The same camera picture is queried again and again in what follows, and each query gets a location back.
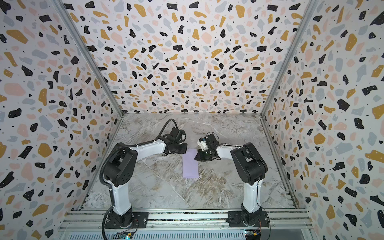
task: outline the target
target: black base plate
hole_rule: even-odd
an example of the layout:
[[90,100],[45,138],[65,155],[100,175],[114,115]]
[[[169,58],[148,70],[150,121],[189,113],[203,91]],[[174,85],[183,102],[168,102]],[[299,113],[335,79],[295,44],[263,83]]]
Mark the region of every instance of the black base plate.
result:
[[[135,230],[137,228],[146,228],[148,221],[148,212],[133,212],[133,225],[131,226],[131,230]],[[105,229],[117,229],[120,226],[116,225],[112,221],[105,222]]]
[[[269,227],[268,218],[265,220],[266,217],[266,211],[262,210],[253,227],[260,227],[258,220],[262,223],[262,227]],[[229,223],[229,227],[249,227],[243,223],[241,211],[229,211],[227,222]]]

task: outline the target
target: gray marble surface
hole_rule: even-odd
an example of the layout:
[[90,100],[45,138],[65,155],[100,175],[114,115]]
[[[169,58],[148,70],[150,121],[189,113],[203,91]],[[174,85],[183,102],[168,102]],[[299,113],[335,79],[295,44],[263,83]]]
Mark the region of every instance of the gray marble surface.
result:
[[[175,119],[179,129],[186,132],[188,149],[197,148],[198,139],[210,131],[218,134],[220,143],[252,142],[268,166],[262,187],[262,207],[292,208],[258,115],[126,114],[112,144],[153,140],[169,118]],[[170,122],[164,133],[169,133],[172,126]],[[156,154],[139,160],[129,181],[129,199],[136,209],[240,208],[243,196],[243,182],[229,159],[199,162],[199,178],[184,179],[181,154]],[[109,206],[108,188],[97,177],[83,208]]]

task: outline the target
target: terrazzo patterned wallpaper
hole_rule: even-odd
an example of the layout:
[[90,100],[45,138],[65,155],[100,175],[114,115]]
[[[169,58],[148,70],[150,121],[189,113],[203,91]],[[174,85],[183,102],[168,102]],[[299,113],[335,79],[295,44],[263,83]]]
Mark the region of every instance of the terrazzo patterned wallpaper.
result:
[[384,239],[383,23],[383,1],[320,1],[265,116],[319,239]]
[[65,0],[124,112],[258,112],[308,0]]
[[50,2],[0,8],[0,239],[53,239],[118,115]]

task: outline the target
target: robotic arm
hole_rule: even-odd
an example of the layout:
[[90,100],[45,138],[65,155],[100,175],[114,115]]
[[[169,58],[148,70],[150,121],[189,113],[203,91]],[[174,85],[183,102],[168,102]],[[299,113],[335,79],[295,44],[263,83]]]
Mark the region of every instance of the robotic arm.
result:
[[214,134],[200,138],[198,145],[202,149],[197,151],[195,157],[197,161],[205,162],[222,158],[233,160],[237,173],[244,182],[241,219],[245,225],[254,226],[261,215],[260,188],[268,171],[266,163],[255,146],[250,142],[243,146],[219,144]]
[[[174,122],[175,127],[169,134],[161,136],[170,121]],[[187,144],[183,143],[186,137],[184,130],[177,128],[175,120],[169,119],[155,140],[133,145],[125,145],[120,142],[115,145],[102,164],[99,175],[100,182],[108,186],[111,197],[111,207],[104,215],[102,224],[102,234],[105,240],[104,228],[132,228],[135,225],[128,196],[128,181],[133,175],[136,162],[158,153],[184,154],[187,150]]]

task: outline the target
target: patterned wall panel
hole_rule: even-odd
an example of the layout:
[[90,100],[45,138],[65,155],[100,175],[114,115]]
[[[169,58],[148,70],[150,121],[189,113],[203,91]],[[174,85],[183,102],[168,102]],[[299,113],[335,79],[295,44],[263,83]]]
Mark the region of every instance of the patterned wall panel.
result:
[[320,239],[384,239],[383,1],[320,1],[265,119]]
[[52,239],[118,115],[50,2],[0,7],[0,239]]
[[307,0],[65,0],[124,112],[258,112]]

